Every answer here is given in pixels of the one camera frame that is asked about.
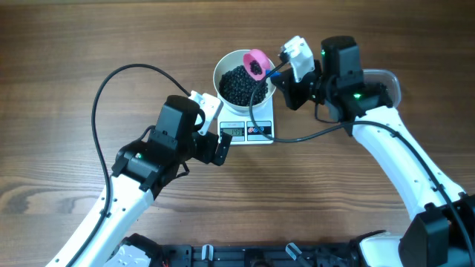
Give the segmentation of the pink scoop with blue handle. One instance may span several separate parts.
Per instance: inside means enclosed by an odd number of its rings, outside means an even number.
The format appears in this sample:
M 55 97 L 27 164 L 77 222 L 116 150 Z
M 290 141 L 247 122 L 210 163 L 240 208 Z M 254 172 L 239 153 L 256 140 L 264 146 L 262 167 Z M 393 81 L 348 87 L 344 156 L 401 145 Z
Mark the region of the pink scoop with blue handle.
M 254 60 L 256 60 L 262 68 L 262 74 L 261 75 L 255 76 L 251 73 L 251 70 L 249 68 L 249 64 L 250 64 L 250 62 L 252 62 Z M 268 74 L 268 72 L 270 72 L 273 69 L 273 67 L 271 66 L 271 62 L 270 62 L 269 58 L 267 57 L 267 55 L 259 49 L 251 49 L 251 50 L 244 53 L 244 55 L 243 55 L 243 66 L 244 66 L 246 72 L 255 81 L 262 80 L 262 78 L 265 77 L 265 75 Z

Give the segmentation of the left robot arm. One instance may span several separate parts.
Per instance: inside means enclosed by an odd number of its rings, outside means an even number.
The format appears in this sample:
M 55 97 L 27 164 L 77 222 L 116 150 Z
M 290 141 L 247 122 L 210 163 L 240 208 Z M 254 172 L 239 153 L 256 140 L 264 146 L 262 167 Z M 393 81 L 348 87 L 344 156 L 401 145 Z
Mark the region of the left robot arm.
M 189 159 L 224 163 L 231 138 L 209 132 L 222 107 L 207 93 L 169 96 L 157 124 L 119 150 L 99 199 L 50 266 L 161 266 L 158 244 L 125 234 L 167 184 L 189 174 Z

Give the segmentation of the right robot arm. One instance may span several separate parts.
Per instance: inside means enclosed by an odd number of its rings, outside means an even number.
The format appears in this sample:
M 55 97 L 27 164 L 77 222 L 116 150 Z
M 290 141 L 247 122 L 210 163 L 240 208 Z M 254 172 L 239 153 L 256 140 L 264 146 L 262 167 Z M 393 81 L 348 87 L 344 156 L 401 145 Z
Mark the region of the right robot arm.
M 409 214 L 401 236 L 377 231 L 353 242 L 360 266 L 472 266 L 474 197 L 445 175 L 413 138 L 397 111 L 398 79 L 385 70 L 365 70 L 351 36 L 321 43 L 315 59 L 300 36 L 287 41 L 282 64 L 270 72 L 286 106 L 308 101 L 328 108 L 344 129 L 377 161 Z

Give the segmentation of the white digital kitchen scale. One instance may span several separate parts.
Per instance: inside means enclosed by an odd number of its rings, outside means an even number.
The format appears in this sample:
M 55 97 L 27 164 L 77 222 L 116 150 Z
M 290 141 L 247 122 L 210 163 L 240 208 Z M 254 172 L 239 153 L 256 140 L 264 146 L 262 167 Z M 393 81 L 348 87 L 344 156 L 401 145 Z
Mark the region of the white digital kitchen scale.
M 217 132 L 219 136 L 221 134 L 230 135 L 232 137 L 231 145 L 272 144 L 273 140 L 261 134 L 261 131 L 269 136 L 274 136 L 275 134 L 272 98 L 252 110 L 257 125 L 253 124 L 247 107 L 243 107 L 242 111 L 238 111 L 225 104 L 217 118 Z

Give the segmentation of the black beans in scoop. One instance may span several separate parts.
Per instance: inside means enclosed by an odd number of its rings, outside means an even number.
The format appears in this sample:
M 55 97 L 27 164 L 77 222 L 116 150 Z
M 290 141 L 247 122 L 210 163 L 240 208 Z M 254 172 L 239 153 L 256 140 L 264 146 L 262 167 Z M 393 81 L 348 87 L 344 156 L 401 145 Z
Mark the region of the black beans in scoop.
M 262 74 L 262 68 L 256 60 L 250 62 L 249 68 L 251 70 L 251 73 L 255 76 Z

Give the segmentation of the black beans in bowl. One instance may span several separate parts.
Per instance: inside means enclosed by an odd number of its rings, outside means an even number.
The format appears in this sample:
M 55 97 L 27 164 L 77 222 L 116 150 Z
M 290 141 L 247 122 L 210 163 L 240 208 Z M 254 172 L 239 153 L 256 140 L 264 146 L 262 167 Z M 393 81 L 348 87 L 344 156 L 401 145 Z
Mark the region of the black beans in bowl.
M 244 66 L 238 66 L 221 76 L 219 93 L 228 102 L 238 106 L 249 106 L 252 93 L 258 81 L 254 80 Z

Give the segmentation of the white bowl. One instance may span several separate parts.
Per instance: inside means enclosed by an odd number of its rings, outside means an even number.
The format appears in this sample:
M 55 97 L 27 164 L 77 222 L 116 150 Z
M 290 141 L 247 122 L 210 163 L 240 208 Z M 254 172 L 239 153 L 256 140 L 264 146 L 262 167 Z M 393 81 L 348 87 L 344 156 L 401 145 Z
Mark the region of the white bowl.
M 244 106 L 233 105 L 226 101 L 219 93 L 219 83 L 221 76 L 227 71 L 233 70 L 238 66 L 243 66 L 243 55 L 250 49 L 235 50 L 225 55 L 216 65 L 213 74 L 214 88 L 217 92 L 217 96 L 223 101 L 224 104 L 230 105 L 233 109 L 242 111 Z

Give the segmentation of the clear plastic container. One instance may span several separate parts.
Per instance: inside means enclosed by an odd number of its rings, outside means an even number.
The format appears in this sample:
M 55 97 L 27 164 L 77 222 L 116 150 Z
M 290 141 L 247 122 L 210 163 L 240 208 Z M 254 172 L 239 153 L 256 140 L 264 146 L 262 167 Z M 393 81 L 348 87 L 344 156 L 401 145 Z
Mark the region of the clear plastic container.
M 393 106 L 397 108 L 402 100 L 402 93 L 397 76 L 389 70 L 364 69 L 364 81 L 366 83 L 382 83 L 387 87 Z

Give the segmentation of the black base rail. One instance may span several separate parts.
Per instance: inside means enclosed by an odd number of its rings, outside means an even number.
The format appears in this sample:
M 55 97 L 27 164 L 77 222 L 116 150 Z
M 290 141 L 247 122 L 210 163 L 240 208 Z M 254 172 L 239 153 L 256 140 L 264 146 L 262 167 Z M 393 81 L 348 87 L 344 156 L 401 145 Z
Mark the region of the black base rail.
M 140 234 L 124 238 L 106 266 L 253 267 L 365 266 L 356 241 L 317 245 L 215 246 L 160 245 Z

